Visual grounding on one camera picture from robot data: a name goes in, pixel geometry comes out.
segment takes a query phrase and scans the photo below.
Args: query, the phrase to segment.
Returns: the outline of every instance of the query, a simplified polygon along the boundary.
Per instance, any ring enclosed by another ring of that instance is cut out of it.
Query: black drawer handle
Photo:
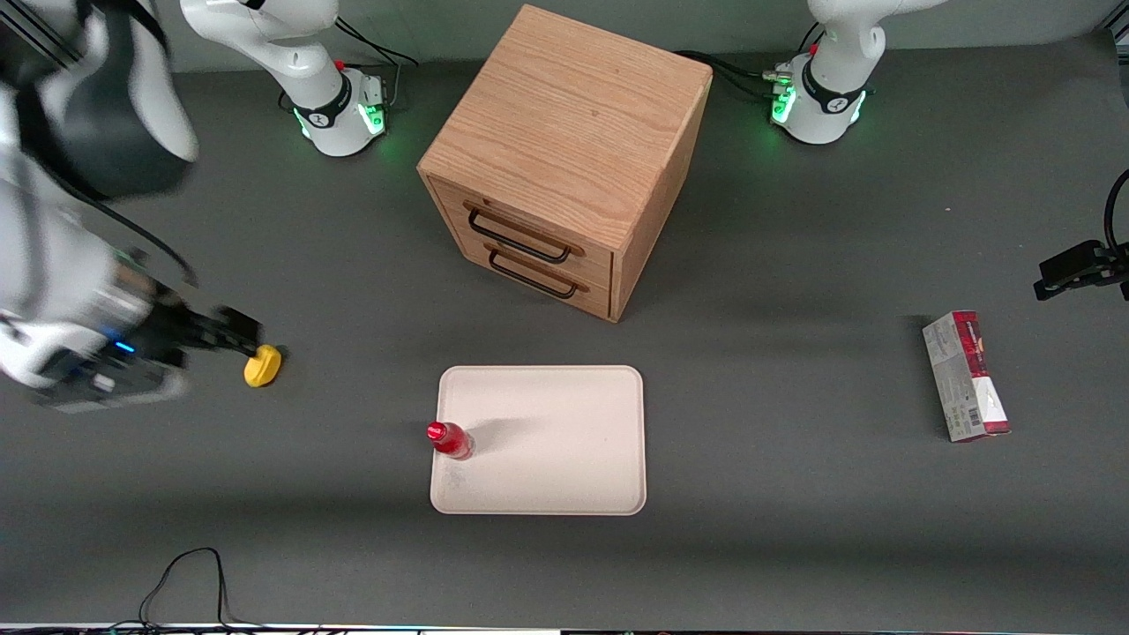
[[[537,260],[544,260],[550,264],[560,264],[561,262],[564,262],[564,259],[568,258],[568,254],[572,252],[571,247],[564,247],[564,251],[562,251],[560,255],[555,256],[549,255],[548,253],[537,251],[531,246],[523,245],[522,243],[513,238],[507,238],[506,236],[502,236],[498,232],[491,232],[490,229],[487,229],[485,227],[475,224],[474,221],[478,219],[478,217],[479,217],[479,210],[472,208],[471,216],[467,217],[466,219],[466,221],[471,224],[471,229],[474,229],[475,232],[482,234],[483,236],[487,236],[488,238],[493,238],[506,246],[514,247],[524,254],[532,255]]]
[[[532,278],[527,278],[525,276],[522,276],[520,273],[518,273],[517,271],[514,271],[513,269],[506,269],[501,264],[498,264],[497,262],[495,262],[495,259],[497,259],[497,258],[498,258],[498,252],[495,251],[495,250],[490,250],[490,267],[495,271],[497,271],[497,272],[499,272],[499,273],[501,273],[504,276],[508,276],[508,277],[517,280],[518,282],[525,282],[526,285],[530,285],[531,287],[537,289],[539,292],[544,292],[544,293],[546,293],[546,294],[555,297],[557,299],[568,299],[568,298],[572,297],[574,295],[576,295],[576,289],[577,289],[576,282],[572,282],[571,285],[569,285],[568,292],[561,293],[561,292],[559,292],[559,290],[557,290],[557,289],[554,289],[552,287],[542,285],[541,282],[539,282],[539,281],[536,281],[536,280],[534,280]]]

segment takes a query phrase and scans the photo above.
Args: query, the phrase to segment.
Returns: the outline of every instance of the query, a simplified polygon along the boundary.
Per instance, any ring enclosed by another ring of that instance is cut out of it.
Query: yellow object
[[[255,351],[255,356],[247,359],[247,365],[243,368],[243,379],[251,388],[262,388],[279,374],[282,366],[282,354],[279,349],[269,343],[264,343]]]

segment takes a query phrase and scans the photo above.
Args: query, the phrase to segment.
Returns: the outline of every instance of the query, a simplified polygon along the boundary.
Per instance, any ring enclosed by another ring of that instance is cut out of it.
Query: cardboard box
[[[945,408],[948,438],[963,443],[1012,432],[988,376],[977,312],[954,311],[921,332]]]

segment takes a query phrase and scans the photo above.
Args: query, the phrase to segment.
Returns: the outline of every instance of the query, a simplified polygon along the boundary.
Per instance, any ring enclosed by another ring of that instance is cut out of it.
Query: wooden drawer cabinet
[[[710,79],[523,7],[420,176],[469,260],[615,322],[682,189]]]

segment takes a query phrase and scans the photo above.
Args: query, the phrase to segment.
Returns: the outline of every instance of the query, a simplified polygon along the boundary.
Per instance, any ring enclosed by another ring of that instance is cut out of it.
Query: green led light
[[[368,131],[371,132],[374,137],[384,132],[383,107],[357,104],[357,112],[360,113],[361,119],[365,120],[365,125],[368,127]]]
[[[796,103],[796,89],[791,86],[788,87],[782,95],[777,97],[777,104],[772,106],[772,119],[777,123],[784,123],[788,121],[788,115],[791,114],[791,106]]]
[[[858,113],[861,112],[863,102],[865,101],[866,101],[866,90],[863,90],[863,94],[858,96],[858,104],[855,106],[855,114],[850,115],[851,123],[858,121]]]
[[[309,130],[306,130],[306,122],[301,120],[301,115],[298,114],[298,108],[294,108],[294,118],[298,120],[298,125],[301,127],[301,136],[309,139]]]

